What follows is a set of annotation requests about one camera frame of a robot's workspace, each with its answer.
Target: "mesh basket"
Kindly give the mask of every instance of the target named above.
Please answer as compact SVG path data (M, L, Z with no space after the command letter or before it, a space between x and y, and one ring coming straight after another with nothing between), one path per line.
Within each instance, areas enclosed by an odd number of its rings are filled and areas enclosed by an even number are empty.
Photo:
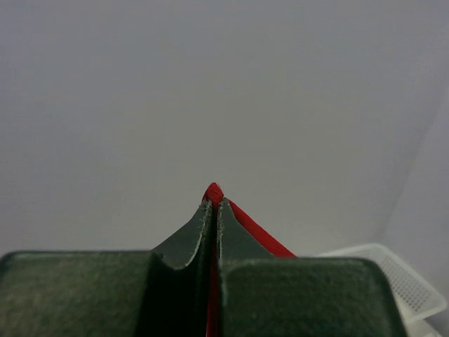
M319 256L349 256L376 262L390 282L396 303L406 323L435 315L448 306L445 298L421 275L380 244L365 244Z

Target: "red plastic strip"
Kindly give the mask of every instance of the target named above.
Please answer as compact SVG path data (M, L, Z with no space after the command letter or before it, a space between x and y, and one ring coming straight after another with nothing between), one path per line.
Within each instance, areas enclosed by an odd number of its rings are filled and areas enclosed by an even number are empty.
M218 206L223 199L223 191L217 183L209 185L203 195L203 200L212 201L215 222L217 220ZM248 214L246 214L234 202L229 200L231 209L237 221L251 234L266 250L279 258L294 257L283 244L273 238L266 230L260 227ZM210 288L208 301L207 337L218 337L218 275L217 275L217 245L213 245L213 255L210 262Z

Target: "white wall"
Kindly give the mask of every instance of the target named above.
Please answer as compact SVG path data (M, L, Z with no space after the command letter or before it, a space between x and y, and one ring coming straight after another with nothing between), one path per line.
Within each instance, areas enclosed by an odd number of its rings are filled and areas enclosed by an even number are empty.
M449 298L449 93L426 134L384 243ZM449 336L448 311L432 320Z

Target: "gray background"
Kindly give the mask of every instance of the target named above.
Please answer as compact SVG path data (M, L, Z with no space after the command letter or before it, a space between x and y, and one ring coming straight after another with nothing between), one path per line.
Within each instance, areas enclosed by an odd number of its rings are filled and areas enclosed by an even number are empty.
M215 180L449 298L448 85L447 1L3 0L0 253L152 248Z

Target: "red wire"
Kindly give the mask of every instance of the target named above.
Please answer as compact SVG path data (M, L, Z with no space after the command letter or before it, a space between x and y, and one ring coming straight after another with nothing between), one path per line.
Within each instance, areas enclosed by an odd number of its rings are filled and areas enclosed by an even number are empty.
M217 220L218 206L223 199L223 191L217 183L209 185L203 195L203 200L212 201L215 222ZM279 258L291 258L295 256L283 244L273 238L266 230L260 227L248 214L246 214L234 202L229 200L231 209L237 221L251 234L266 250ZM217 245L213 245L213 255L210 262L210 288L208 302L207 337L218 337L218 275L217 275Z

